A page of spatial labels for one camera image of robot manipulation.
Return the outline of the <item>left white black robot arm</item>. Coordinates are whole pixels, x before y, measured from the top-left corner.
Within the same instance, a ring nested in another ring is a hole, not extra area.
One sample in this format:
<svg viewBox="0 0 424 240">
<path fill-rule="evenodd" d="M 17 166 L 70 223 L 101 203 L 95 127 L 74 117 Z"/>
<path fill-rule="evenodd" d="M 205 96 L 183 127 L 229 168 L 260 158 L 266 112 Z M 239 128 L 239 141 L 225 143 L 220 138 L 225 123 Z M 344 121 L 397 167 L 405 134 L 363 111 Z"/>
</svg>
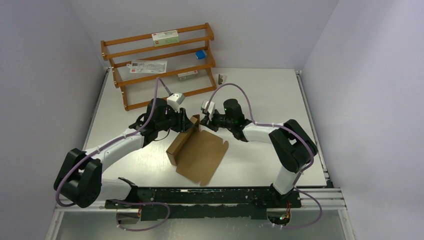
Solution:
<svg viewBox="0 0 424 240">
<path fill-rule="evenodd" d="M 187 117 L 181 93 L 167 99 L 153 98 L 146 113 L 116 138 L 88 150 L 70 150 L 59 170 L 53 188 L 62 207 L 86 208 L 101 194 L 103 172 L 126 155 L 155 141 L 161 131 L 187 132 L 193 123 Z"/>
</svg>

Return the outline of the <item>brown cardboard box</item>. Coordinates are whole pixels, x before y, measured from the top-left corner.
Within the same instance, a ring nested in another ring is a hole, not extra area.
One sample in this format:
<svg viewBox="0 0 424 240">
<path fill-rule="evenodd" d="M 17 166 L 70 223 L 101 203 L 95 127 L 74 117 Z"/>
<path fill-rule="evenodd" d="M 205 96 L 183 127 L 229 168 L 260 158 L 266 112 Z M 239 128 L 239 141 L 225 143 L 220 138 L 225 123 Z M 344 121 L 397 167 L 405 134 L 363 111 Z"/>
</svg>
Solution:
<svg viewBox="0 0 424 240">
<path fill-rule="evenodd" d="M 190 118 L 193 126 L 179 133 L 166 150 L 176 173 L 201 187 L 207 186 L 229 149 L 229 142 L 202 130 L 200 116 Z"/>
</svg>

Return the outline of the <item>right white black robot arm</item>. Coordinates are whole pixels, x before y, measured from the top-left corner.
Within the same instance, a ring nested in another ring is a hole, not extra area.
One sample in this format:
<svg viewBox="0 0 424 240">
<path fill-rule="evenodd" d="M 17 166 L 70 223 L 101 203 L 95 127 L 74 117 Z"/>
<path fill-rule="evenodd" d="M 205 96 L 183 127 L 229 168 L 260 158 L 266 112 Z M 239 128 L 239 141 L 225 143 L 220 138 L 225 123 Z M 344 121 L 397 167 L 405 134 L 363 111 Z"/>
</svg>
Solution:
<svg viewBox="0 0 424 240">
<path fill-rule="evenodd" d="M 205 99 L 201 104 L 204 114 L 202 126 L 217 132 L 226 129 L 233 137 L 242 142 L 261 142 L 271 144 L 281 163 L 280 171 L 271 187 L 270 202 L 282 207 L 289 200 L 289 194 L 298 180 L 301 170 L 307 166 L 318 149 L 299 123 L 290 119 L 279 125 L 261 125 L 245 118 L 239 102 L 227 99 L 223 103 L 224 113 L 215 109 L 215 103 Z"/>
</svg>

